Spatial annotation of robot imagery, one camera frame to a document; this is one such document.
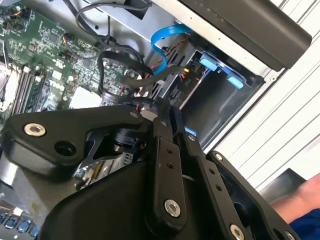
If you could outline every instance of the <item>motherboard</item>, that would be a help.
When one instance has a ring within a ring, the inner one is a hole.
[[[95,56],[100,49],[20,4],[0,7],[0,25],[10,69],[2,71],[1,125],[14,114],[113,104],[97,94],[100,75]],[[103,87],[117,95],[131,94],[118,79],[124,75],[136,78],[137,74],[116,61],[106,60],[103,65]]]

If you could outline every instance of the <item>metal bolt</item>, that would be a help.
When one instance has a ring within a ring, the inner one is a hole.
[[[296,240],[296,238],[289,231],[285,231],[285,233],[290,240]]]
[[[130,115],[131,115],[132,117],[136,118],[136,119],[138,118],[138,114],[136,114],[136,113],[135,113],[135,112],[133,112],[133,111],[132,111],[132,112],[130,112]]]
[[[168,124],[165,121],[161,121],[161,124],[165,127],[168,127]]]
[[[196,138],[193,136],[193,135],[188,135],[188,138],[191,140],[191,141],[195,141],[196,140]]]
[[[24,132],[32,137],[42,137],[46,134],[46,129],[38,123],[29,123],[24,126]]]
[[[230,226],[230,230],[236,240],[244,240],[245,239],[244,233],[241,231],[241,229],[237,225],[232,224]]]
[[[222,156],[218,153],[215,155],[215,158],[218,159],[219,161],[223,160]]]
[[[180,206],[175,201],[168,199],[164,202],[165,211],[172,217],[177,218],[181,214]]]

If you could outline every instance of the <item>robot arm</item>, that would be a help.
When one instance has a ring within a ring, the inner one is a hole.
[[[204,155],[178,108],[156,108],[153,121],[128,105],[9,118],[0,179],[38,240],[299,239],[222,154]],[[121,153],[133,162],[76,191],[79,166]]]

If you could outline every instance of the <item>red wire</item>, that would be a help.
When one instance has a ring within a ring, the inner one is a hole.
[[[18,15],[20,15],[22,13],[22,11],[18,11],[18,12],[16,12],[15,14],[13,14],[13,16],[18,16]]]
[[[173,46],[173,47],[167,52],[167,54],[166,54],[165,56],[166,56],[166,57],[169,56],[169,55],[172,53],[173,50],[175,50],[177,47],[179,47],[179,46],[180,46],[183,42],[185,42],[185,41],[187,41],[187,37],[185,37],[185,38],[182,39],[180,42],[178,42],[175,46]],[[158,65],[159,65],[160,63],[162,63],[162,62],[163,62],[163,59],[159,60],[155,65],[153,65],[153,66],[151,67],[151,69],[152,69],[152,70],[155,69],[155,68],[158,67]]]

